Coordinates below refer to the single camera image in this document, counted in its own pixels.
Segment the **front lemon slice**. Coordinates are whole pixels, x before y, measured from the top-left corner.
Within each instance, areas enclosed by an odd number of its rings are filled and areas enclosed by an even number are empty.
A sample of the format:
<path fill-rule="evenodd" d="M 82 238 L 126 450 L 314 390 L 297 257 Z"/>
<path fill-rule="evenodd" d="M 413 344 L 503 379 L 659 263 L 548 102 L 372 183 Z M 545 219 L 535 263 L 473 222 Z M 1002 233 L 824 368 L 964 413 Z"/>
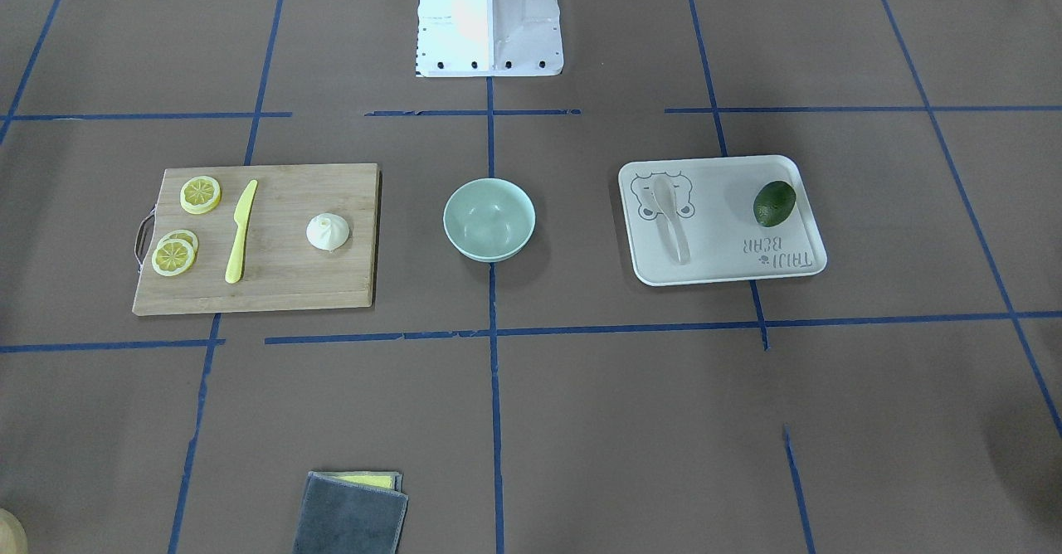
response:
<path fill-rule="evenodd" d="M 149 259 L 153 270 L 162 277 L 185 274 L 196 263 L 196 248 L 184 239 L 160 241 Z"/>

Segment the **bamboo cutting board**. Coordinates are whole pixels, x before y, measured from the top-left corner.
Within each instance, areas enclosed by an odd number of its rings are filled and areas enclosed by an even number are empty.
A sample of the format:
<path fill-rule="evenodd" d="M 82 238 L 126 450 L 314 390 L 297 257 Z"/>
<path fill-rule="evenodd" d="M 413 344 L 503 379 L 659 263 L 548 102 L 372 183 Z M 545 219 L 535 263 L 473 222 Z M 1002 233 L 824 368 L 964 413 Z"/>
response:
<path fill-rule="evenodd" d="M 222 185 L 216 209 L 181 208 L 185 181 L 206 175 Z M 243 277 L 224 281 L 236 231 L 236 202 L 258 180 L 249 221 Z M 138 316 L 366 308 L 374 304 L 382 171 L 376 163 L 251 165 L 170 168 L 154 208 L 153 249 L 162 233 L 196 233 L 196 263 L 176 277 L 157 275 L 148 260 L 132 310 Z M 348 241 L 322 252 L 306 239 L 311 218 L 330 211 L 350 225 Z"/>

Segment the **upper lemon slice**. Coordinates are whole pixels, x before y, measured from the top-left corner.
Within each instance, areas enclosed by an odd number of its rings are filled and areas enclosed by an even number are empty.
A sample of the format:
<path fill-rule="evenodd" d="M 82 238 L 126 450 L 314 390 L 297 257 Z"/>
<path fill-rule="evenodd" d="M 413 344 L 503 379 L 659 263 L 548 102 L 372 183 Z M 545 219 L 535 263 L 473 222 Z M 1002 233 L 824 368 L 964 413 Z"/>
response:
<path fill-rule="evenodd" d="M 201 175 L 185 181 L 179 191 L 181 208 L 188 214 L 202 215 L 216 209 L 222 198 L 222 185 L 215 177 Z"/>

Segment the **white bear tray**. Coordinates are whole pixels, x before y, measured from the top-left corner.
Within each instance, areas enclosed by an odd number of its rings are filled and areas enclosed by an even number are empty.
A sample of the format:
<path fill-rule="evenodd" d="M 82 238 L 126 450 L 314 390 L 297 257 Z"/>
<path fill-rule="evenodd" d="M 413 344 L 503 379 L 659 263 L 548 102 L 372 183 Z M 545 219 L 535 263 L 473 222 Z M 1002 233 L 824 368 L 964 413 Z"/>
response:
<path fill-rule="evenodd" d="M 652 183 L 674 183 L 680 222 L 688 239 L 687 265 L 676 260 L 674 236 L 653 198 Z M 758 225 L 753 200 L 763 185 L 783 180 L 796 190 L 792 214 L 778 226 Z M 617 175 L 627 244 L 635 277 L 645 285 L 687 285 L 809 277 L 828 258 L 801 173 L 781 154 L 635 161 Z"/>

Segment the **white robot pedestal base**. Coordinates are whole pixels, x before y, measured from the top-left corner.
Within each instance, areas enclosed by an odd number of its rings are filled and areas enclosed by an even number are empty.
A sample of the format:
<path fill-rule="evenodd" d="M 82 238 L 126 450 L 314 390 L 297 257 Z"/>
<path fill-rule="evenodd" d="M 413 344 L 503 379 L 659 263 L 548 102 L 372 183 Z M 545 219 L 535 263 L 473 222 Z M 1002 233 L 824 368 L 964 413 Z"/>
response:
<path fill-rule="evenodd" d="M 538 77 L 564 66 L 560 0 L 418 0 L 417 77 Z"/>

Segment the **grey cleaning cloth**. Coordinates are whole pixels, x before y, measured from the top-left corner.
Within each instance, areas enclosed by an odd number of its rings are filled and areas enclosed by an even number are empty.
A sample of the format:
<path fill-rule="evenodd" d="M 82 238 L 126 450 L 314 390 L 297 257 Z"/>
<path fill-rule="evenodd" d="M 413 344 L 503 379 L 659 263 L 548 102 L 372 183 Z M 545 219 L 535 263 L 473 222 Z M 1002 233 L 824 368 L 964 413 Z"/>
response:
<path fill-rule="evenodd" d="M 396 553 L 408 497 L 308 473 L 293 553 Z"/>

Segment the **yellow plastic knife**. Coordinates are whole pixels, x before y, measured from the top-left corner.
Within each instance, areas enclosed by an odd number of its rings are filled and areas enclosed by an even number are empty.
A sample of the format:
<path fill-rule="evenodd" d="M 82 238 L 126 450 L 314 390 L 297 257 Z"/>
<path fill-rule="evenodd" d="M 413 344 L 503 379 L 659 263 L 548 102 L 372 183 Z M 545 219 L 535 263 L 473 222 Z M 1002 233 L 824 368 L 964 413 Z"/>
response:
<path fill-rule="evenodd" d="M 249 221 L 251 210 L 253 210 L 253 203 L 257 188 L 258 180 L 251 179 L 246 187 L 244 187 L 238 202 L 236 202 L 234 210 L 236 231 L 234 235 L 234 241 L 232 242 L 232 252 L 229 252 L 227 267 L 225 267 L 224 273 L 224 281 L 227 282 L 227 284 L 236 284 L 243 277 L 244 259 L 246 258 Z"/>

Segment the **rear lemon slice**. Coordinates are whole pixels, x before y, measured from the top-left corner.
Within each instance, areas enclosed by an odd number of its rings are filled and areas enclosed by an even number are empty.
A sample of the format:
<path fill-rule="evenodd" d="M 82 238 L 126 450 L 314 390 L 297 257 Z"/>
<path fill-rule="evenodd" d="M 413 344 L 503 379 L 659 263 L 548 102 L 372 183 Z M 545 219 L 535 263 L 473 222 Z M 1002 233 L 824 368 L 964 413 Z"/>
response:
<path fill-rule="evenodd" d="M 186 243 L 188 243 L 191 246 L 193 252 L 198 252 L 198 247 L 200 247 L 200 241 L 198 240 L 196 233 L 190 231 L 189 229 L 177 229 L 174 231 L 170 231 L 168 233 L 164 233 L 164 236 L 160 237 L 158 243 L 162 244 L 166 243 L 166 241 L 170 240 L 186 241 Z"/>

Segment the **light green bowl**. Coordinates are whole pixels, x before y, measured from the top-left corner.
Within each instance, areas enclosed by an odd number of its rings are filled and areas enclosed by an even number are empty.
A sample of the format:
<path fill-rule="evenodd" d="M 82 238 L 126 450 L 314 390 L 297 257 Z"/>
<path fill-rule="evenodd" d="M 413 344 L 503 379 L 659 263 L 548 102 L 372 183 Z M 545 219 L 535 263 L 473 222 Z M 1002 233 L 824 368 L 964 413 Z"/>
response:
<path fill-rule="evenodd" d="M 498 263 L 529 243 L 536 210 L 519 185 L 501 177 L 479 177 L 453 191 L 441 225 L 456 252 L 477 262 Z"/>

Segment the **white ceramic spoon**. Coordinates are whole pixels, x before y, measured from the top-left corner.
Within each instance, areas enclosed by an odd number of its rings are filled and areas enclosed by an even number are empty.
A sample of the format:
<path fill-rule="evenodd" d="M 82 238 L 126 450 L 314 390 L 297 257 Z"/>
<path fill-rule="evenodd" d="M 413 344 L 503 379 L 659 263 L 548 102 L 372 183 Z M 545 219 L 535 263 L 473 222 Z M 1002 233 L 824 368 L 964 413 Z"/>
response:
<path fill-rule="evenodd" d="M 676 262 L 680 265 L 687 265 L 690 259 L 689 245 L 678 214 L 674 183 L 666 173 L 660 173 L 652 183 L 652 192 L 653 198 L 660 207 L 660 213 L 664 215 L 672 236 L 674 236 Z"/>

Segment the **lemon slice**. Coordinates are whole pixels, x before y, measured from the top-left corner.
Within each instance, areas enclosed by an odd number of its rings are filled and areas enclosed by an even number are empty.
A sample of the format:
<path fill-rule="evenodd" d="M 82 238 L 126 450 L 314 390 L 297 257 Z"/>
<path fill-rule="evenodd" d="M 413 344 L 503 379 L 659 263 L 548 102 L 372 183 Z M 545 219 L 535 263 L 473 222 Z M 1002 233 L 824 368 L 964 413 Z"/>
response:
<path fill-rule="evenodd" d="M 179 191 L 181 208 L 188 214 L 202 215 L 216 209 L 222 198 L 222 185 L 215 177 L 201 175 L 185 181 Z"/>
<path fill-rule="evenodd" d="M 198 240 L 196 233 L 190 231 L 189 229 L 177 229 L 174 231 L 170 231 L 168 233 L 164 233 L 164 236 L 160 237 L 158 243 L 162 244 L 166 243 L 166 241 L 170 240 L 186 241 L 186 243 L 188 243 L 191 246 L 193 252 L 198 252 L 198 247 L 200 247 L 200 241 Z"/>
<path fill-rule="evenodd" d="M 196 248 L 184 239 L 160 241 L 149 259 L 153 270 L 162 277 L 185 274 L 196 263 Z"/>

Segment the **white steamed bun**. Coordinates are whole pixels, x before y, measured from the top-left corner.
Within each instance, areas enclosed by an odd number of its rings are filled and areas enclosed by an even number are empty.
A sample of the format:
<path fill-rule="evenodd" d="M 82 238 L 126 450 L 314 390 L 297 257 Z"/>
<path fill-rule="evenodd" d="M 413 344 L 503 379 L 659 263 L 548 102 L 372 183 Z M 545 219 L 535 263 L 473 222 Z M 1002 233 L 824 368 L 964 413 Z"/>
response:
<path fill-rule="evenodd" d="M 308 221 L 304 236 L 309 244 L 318 250 L 337 252 L 348 241 L 350 237 L 350 225 L 345 218 L 322 211 L 321 214 Z"/>

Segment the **yellow sponge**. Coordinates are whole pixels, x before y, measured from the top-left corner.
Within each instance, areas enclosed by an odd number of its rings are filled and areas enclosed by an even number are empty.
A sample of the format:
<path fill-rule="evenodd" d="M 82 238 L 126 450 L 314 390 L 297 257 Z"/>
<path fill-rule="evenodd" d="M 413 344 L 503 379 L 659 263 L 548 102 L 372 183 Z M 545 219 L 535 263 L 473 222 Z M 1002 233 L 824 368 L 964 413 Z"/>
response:
<path fill-rule="evenodd" d="M 402 491 L 402 474 L 398 472 L 383 471 L 342 471 L 342 472 L 321 472 L 322 475 L 344 481 L 352 484 L 369 486 L 374 488 Z"/>

